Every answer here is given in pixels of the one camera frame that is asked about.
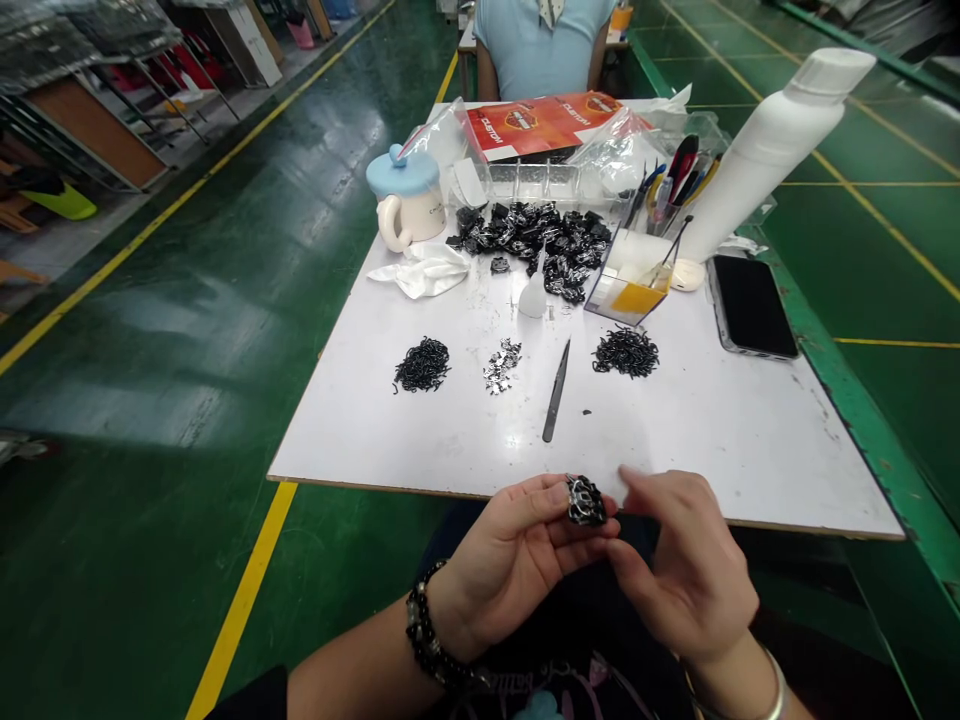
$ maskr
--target smartphone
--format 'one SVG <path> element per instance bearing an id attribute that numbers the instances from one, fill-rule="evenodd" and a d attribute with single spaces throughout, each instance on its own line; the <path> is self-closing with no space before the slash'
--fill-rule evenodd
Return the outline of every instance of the smartphone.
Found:
<path id="1" fill-rule="evenodd" d="M 725 350 L 782 361 L 800 356 L 766 263 L 715 255 L 707 261 L 707 276 Z"/>

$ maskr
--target silver bangle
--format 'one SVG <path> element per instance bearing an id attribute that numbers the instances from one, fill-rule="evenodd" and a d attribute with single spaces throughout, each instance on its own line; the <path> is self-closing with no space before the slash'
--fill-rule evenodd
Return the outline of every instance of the silver bangle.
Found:
<path id="1" fill-rule="evenodd" d="M 773 664 L 773 672 L 777 676 L 777 701 L 773 704 L 773 709 L 769 713 L 756 720 L 781 720 L 787 714 L 787 681 L 784 679 L 783 671 L 780 669 L 780 664 L 773 656 L 773 653 L 763 645 L 760 647 L 763 648 L 767 657 L 770 658 L 770 662 Z M 697 710 L 703 713 L 703 716 L 707 718 L 707 720 L 735 720 L 734 718 L 728 718 L 726 715 L 721 715 L 716 710 L 704 705 L 697 699 L 693 690 L 690 691 L 690 697 L 693 699 L 693 704 Z"/>

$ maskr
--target pile of black parts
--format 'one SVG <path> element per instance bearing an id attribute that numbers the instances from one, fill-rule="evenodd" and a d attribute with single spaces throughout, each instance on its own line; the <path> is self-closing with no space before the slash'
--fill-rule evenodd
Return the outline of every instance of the pile of black parts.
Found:
<path id="1" fill-rule="evenodd" d="M 546 247 L 547 292 L 573 305 L 584 301 L 583 283 L 600 267 L 610 245 L 610 230 L 597 213 L 571 210 L 561 218 L 552 202 L 497 203 L 489 223 L 484 222 L 483 208 L 460 208 L 457 222 L 460 234 L 447 240 L 448 245 L 471 255 L 508 252 L 529 262 L 528 275 L 536 272 L 540 249 Z"/>
<path id="2" fill-rule="evenodd" d="M 632 328 L 617 325 L 617 330 L 607 330 L 607 337 L 600 339 L 594 355 L 593 369 L 597 372 L 619 370 L 631 378 L 647 377 L 660 364 L 657 346 L 647 337 Z"/>
<path id="3" fill-rule="evenodd" d="M 567 473 L 567 489 L 570 491 L 570 507 L 567 517 L 577 525 L 600 527 L 607 521 L 607 511 L 603 507 L 603 496 L 584 475 Z"/>
<path id="4" fill-rule="evenodd" d="M 500 349 L 490 357 L 489 367 L 484 368 L 483 377 L 487 381 L 487 390 L 491 395 L 499 395 L 513 385 L 509 384 L 508 370 L 512 370 L 520 362 L 520 348 L 522 343 L 512 345 L 510 338 L 500 341 Z"/>
<path id="5" fill-rule="evenodd" d="M 420 344 L 407 350 L 407 356 L 397 365 L 397 375 L 393 379 L 393 394 L 400 392 L 397 389 L 397 383 L 410 392 L 436 391 L 450 370 L 450 366 L 447 365 L 449 359 L 450 353 L 446 345 L 424 335 Z"/>

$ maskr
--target hand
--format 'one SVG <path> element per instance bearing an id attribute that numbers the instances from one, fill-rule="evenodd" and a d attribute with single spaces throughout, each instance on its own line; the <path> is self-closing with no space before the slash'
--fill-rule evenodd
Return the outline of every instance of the hand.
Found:
<path id="1" fill-rule="evenodd" d="M 624 510 L 661 524 L 653 568 L 621 540 L 607 553 L 624 594 L 651 634 L 691 663 L 721 659 L 748 633 L 759 599 L 710 485 L 671 470 L 643 475 L 621 466 Z"/>
<path id="2" fill-rule="evenodd" d="M 603 498 L 608 515 L 616 502 Z M 565 475 L 538 475 L 491 498 L 450 562 L 427 585 L 440 644 L 470 662 L 506 639 L 565 576 L 606 557 L 620 532 L 609 519 L 599 528 L 567 518 Z"/>

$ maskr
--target light blue shirt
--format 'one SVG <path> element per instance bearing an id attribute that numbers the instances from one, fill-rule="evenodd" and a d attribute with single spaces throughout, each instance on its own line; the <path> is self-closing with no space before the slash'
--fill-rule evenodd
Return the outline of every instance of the light blue shirt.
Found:
<path id="1" fill-rule="evenodd" d="M 501 100 L 585 92 L 597 34 L 617 0 L 566 0 L 557 26 L 536 0 L 478 0 L 474 32 L 490 51 Z"/>

